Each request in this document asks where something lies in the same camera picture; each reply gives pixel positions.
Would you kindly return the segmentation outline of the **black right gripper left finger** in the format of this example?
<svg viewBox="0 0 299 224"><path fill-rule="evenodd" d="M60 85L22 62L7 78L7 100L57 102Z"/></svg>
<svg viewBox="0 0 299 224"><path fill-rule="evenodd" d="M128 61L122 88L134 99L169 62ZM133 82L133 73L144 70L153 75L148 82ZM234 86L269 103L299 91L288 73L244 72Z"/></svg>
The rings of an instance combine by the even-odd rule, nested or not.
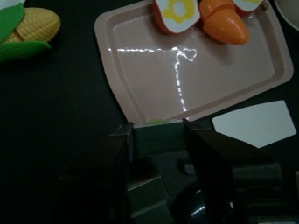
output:
<svg viewBox="0 0 299 224"><path fill-rule="evenodd" d="M121 126L78 155L60 174L57 210L50 224L128 224L133 124Z"/></svg>

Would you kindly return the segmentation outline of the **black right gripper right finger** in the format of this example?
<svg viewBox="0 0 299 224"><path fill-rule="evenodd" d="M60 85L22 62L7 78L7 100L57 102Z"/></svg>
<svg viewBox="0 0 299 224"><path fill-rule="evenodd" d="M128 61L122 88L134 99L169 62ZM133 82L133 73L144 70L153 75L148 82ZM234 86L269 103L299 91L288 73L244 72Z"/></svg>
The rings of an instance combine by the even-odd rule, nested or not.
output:
<svg viewBox="0 0 299 224"><path fill-rule="evenodd" d="M299 220L277 161L248 143L182 122L209 224Z"/></svg>

